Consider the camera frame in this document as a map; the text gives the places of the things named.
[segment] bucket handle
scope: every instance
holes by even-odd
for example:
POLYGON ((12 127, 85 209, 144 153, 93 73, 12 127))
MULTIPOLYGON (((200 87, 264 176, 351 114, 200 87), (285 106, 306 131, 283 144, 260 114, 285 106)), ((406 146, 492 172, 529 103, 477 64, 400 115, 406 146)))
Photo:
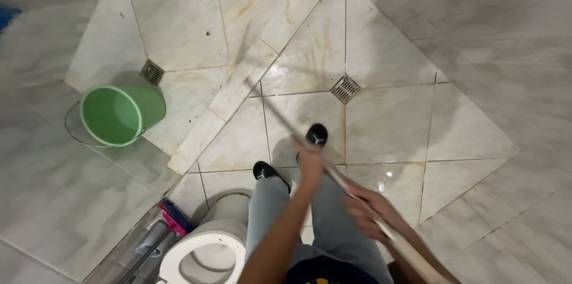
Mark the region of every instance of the bucket handle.
POLYGON ((96 144, 90 144, 90 143, 87 143, 87 142, 85 142, 85 141, 82 141, 82 140, 78 139, 77 137, 75 137, 75 135, 73 135, 73 134, 71 133, 71 131, 69 130, 69 128, 68 128, 68 116, 69 116, 69 114, 72 112, 72 110, 74 109, 74 107, 75 107, 76 105, 78 105, 80 102, 81 102, 81 100, 75 102, 75 104, 72 105, 72 107, 68 110, 68 113, 66 113, 66 116, 63 118, 63 126, 66 128, 66 131, 68 132, 68 134, 69 134, 72 138, 74 138, 75 140, 77 140, 77 141, 79 141, 79 142, 85 144, 86 146, 95 147, 95 148, 115 148, 115 147, 123 146, 123 145, 125 145, 125 144, 127 144, 127 143, 129 143, 129 142, 131 142, 131 141, 133 141, 133 140, 135 140, 135 139, 137 139, 137 138, 139 138, 139 136, 142 135, 143 132, 145 132, 145 131, 142 129, 141 132, 140 132, 138 135, 136 135, 135 137, 133 137, 131 140, 129 140, 129 141, 127 141, 127 142, 124 142, 124 143, 121 143, 121 144, 118 144, 118 145, 116 145, 116 146, 99 146, 99 145, 96 145, 96 144))

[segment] metal drain grate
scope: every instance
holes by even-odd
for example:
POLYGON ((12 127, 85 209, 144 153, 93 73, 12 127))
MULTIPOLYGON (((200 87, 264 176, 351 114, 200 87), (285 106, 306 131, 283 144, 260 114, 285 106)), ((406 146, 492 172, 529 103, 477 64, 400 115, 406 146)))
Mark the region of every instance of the metal drain grate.
POLYGON ((161 69, 157 64, 153 63, 151 60, 147 60, 139 76, 143 77, 145 81, 151 83, 152 85, 158 86, 159 82, 163 78, 165 71, 161 69))
POLYGON ((344 75, 330 92, 339 98, 343 104, 348 104, 358 94, 359 90, 361 90, 360 86, 351 77, 344 75))

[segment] light blue jeans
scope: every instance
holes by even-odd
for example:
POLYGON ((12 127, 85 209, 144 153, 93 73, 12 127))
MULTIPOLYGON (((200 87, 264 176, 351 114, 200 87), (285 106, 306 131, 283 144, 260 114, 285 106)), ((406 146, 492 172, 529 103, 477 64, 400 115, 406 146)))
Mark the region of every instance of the light blue jeans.
MULTIPOLYGON (((312 200, 314 242, 303 244, 298 238, 290 267, 301 260, 325 255, 358 267, 380 284, 393 283, 374 240, 357 229, 341 204, 343 194, 337 184, 324 176, 312 200)), ((256 182, 248 207, 247 260, 289 202, 288 188, 281 178, 260 178, 256 182)))

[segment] white toilet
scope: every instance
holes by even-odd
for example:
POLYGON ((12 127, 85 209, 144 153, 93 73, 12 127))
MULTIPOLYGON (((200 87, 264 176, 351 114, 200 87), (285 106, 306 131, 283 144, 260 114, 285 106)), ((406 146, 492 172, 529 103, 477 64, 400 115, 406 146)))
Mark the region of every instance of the white toilet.
POLYGON ((249 202, 239 193, 217 200, 199 226, 165 254, 158 284, 236 283, 244 267, 249 202))

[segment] black shoe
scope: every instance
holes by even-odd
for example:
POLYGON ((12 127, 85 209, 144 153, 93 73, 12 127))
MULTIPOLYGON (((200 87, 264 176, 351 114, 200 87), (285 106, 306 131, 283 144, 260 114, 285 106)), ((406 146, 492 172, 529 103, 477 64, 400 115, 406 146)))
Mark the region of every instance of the black shoe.
MULTIPOLYGON (((314 123, 306 133, 306 141, 324 147, 328 141, 328 130, 320 123, 314 123)), ((300 153, 296 154, 296 162, 300 164, 300 153)))
POLYGON ((265 163, 264 161, 259 161, 255 163, 254 167, 252 168, 252 173, 254 174, 254 178, 256 180, 260 178, 270 178, 272 176, 278 176, 286 184, 286 187, 288 187, 288 194, 290 194, 290 185, 268 163, 265 163))

